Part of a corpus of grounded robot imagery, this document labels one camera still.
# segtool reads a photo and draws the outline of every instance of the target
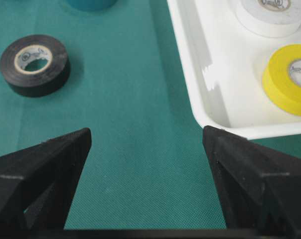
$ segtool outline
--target teal fabric surface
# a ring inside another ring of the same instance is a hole
[[[0,0],[0,56],[30,34],[65,45],[71,76],[32,99],[0,74],[0,155],[91,129],[66,228],[225,227],[166,1],[119,0],[88,13],[65,0]],[[258,142],[301,157],[301,135]]]

